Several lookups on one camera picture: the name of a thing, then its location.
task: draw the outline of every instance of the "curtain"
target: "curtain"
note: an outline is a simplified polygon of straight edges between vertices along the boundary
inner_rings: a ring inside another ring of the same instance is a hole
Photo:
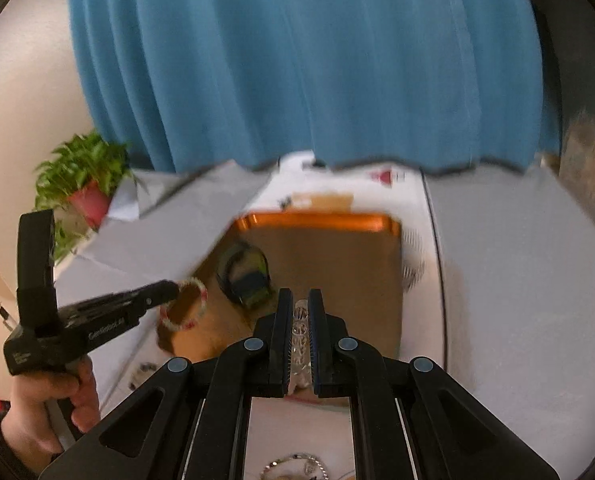
[[[94,122],[132,165],[312,149],[525,168],[543,130],[529,0],[70,0]]]

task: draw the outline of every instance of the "silver bracelet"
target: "silver bracelet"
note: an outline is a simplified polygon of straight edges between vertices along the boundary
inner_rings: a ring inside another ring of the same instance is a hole
[[[319,470],[322,472],[322,480],[329,480],[328,471],[326,470],[322,461],[315,455],[311,455],[308,453],[293,453],[290,455],[286,455],[282,458],[278,458],[273,462],[270,462],[269,464],[264,466],[264,470],[260,474],[260,480],[268,480],[267,475],[271,469],[277,467],[280,464],[289,462],[290,460],[306,460],[303,470],[305,480],[319,480],[317,476],[313,475],[313,473],[315,473],[316,468],[319,468]]]

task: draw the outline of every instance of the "red flower pot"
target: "red flower pot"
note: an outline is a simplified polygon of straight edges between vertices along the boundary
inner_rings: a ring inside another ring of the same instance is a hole
[[[110,197],[101,191],[96,180],[91,180],[69,196],[68,202],[84,217],[89,227],[99,229],[108,212]]]

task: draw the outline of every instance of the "beige wall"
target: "beige wall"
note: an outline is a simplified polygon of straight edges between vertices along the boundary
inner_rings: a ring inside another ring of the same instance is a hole
[[[33,168],[91,127],[68,0],[11,0],[0,15],[0,272],[13,290],[17,224],[33,207]]]

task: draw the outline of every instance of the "round gray screw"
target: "round gray screw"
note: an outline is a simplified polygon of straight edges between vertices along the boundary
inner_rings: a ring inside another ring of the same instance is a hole
[[[168,367],[168,370],[177,374],[186,370],[188,362],[186,361],[186,359],[184,359],[184,357],[174,357],[173,359],[168,361],[168,364],[166,366]]]
[[[246,341],[244,341],[244,348],[250,350],[251,352],[254,350],[259,350],[263,346],[264,341],[258,337],[249,337]]]
[[[342,350],[354,350],[357,348],[357,341],[352,337],[343,337],[338,341],[338,346]]]
[[[413,361],[413,366],[418,372],[426,373],[433,370],[433,361],[426,357],[418,357]]]

